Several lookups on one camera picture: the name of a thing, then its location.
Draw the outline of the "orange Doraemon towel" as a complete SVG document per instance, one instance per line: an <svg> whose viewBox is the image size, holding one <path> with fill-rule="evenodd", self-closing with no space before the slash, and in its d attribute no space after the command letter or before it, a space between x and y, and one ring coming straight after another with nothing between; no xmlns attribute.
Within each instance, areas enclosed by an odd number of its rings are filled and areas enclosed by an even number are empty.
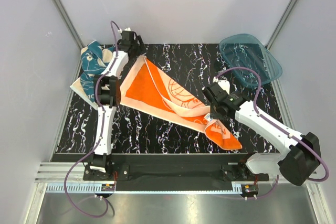
<svg viewBox="0 0 336 224"><path fill-rule="evenodd" d="M204 133L223 150L242 148L230 130L211 115L209 105L189 93L146 56L137 58L120 89L124 106Z"/></svg>

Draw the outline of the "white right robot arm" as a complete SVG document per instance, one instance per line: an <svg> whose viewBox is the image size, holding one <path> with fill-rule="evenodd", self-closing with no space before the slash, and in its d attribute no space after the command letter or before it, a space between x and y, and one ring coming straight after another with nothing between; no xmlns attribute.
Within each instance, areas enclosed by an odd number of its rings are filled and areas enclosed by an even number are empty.
<svg viewBox="0 0 336 224"><path fill-rule="evenodd" d="M259 109L244 94L223 89L217 81L203 90L210 103L210 119L229 117L246 125L277 149L276 154L249 154L238 163L239 176L250 180L257 174L281 175L288 182L301 186L321 164L318 137L302 134L280 123Z"/></svg>

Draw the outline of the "teal Doraemon towel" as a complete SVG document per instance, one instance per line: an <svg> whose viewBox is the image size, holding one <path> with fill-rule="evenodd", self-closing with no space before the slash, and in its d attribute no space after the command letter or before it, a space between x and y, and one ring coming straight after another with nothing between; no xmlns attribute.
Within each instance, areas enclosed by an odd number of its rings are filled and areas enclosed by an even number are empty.
<svg viewBox="0 0 336 224"><path fill-rule="evenodd" d="M81 50L82 74L70 88L95 110L98 106L95 101L94 77L102 75L113 60L114 52L114 45L104 48L97 41L93 41Z"/></svg>

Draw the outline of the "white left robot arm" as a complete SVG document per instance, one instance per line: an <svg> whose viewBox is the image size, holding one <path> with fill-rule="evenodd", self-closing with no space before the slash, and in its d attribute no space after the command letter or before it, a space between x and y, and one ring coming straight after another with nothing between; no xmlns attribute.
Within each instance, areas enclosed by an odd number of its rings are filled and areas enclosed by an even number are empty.
<svg viewBox="0 0 336 224"><path fill-rule="evenodd" d="M94 97L98 105L98 121L94 147L88 165L103 180L113 175L111 133L115 112L121 101L119 76L130 58L143 53L142 38L126 28L116 44L106 70L94 77Z"/></svg>

